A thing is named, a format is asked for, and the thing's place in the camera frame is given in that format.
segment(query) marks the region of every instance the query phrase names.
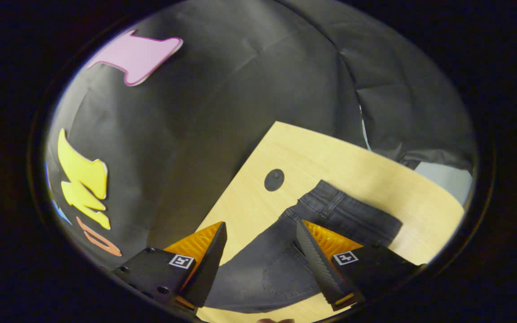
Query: wooden table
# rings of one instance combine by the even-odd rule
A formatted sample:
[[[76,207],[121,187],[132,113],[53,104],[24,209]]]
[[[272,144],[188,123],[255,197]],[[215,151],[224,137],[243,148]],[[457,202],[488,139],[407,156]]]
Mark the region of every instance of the wooden table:
[[[281,188],[269,192],[264,187],[265,176],[276,168],[284,172],[285,181]],[[328,135],[276,122],[198,230],[226,222],[224,264],[321,179],[400,219],[402,229],[389,248],[415,264],[433,259],[464,215],[451,194],[410,168]],[[197,316],[210,323],[255,323],[264,318],[311,323],[337,313],[319,293],[269,313],[202,307]]]

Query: black circular hole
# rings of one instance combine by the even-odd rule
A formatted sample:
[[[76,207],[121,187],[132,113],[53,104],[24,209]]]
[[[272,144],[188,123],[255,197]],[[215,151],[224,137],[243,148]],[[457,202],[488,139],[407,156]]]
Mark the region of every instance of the black circular hole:
[[[164,288],[163,286],[158,286],[157,292],[160,292],[161,294],[169,294],[169,289]]]

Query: jeans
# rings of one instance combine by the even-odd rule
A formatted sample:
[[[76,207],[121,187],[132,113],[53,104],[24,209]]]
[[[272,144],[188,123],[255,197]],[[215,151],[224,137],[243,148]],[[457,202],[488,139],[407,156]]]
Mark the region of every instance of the jeans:
[[[320,290],[296,239],[304,219],[363,245],[388,247],[402,223],[321,180],[231,260],[219,267],[206,307],[262,313]]]

